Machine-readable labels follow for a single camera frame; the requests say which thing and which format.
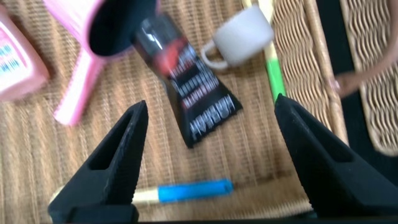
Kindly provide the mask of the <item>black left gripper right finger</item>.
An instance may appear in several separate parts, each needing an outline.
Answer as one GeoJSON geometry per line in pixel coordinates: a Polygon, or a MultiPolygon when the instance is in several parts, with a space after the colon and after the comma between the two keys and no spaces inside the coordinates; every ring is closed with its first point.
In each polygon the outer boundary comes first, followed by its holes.
{"type": "Polygon", "coordinates": [[[279,95],[274,112],[318,217],[397,215],[397,187],[303,106],[279,95]]]}

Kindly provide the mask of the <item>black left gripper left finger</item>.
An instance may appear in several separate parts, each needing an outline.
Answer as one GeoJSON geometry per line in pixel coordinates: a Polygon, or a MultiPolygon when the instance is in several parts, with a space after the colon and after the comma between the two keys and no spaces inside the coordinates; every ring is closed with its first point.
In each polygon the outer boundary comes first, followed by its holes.
{"type": "Polygon", "coordinates": [[[132,198],[148,126],[145,101],[132,105],[50,202],[54,223],[135,223],[132,198]]]}

